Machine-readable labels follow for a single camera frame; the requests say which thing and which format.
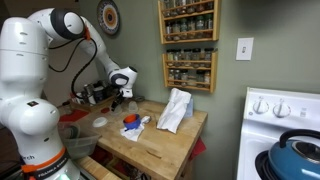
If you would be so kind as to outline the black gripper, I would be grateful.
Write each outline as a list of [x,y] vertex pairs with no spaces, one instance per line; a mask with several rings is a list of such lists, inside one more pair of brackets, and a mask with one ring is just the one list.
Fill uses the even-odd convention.
[[110,106],[110,110],[114,111],[119,105],[122,104],[122,102],[125,100],[126,98],[126,91],[121,88],[118,93],[116,94],[116,98],[115,100],[112,102],[111,106]]

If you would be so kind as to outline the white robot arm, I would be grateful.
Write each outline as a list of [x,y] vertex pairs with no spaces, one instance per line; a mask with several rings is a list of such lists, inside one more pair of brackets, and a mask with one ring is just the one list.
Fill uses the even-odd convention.
[[84,17],[65,9],[48,8],[27,18],[10,17],[0,41],[0,123],[13,134],[26,180],[79,180],[58,133],[59,111],[41,98],[47,80],[49,46],[77,40],[99,60],[120,99],[133,95],[137,70],[120,68],[107,54],[95,28]]

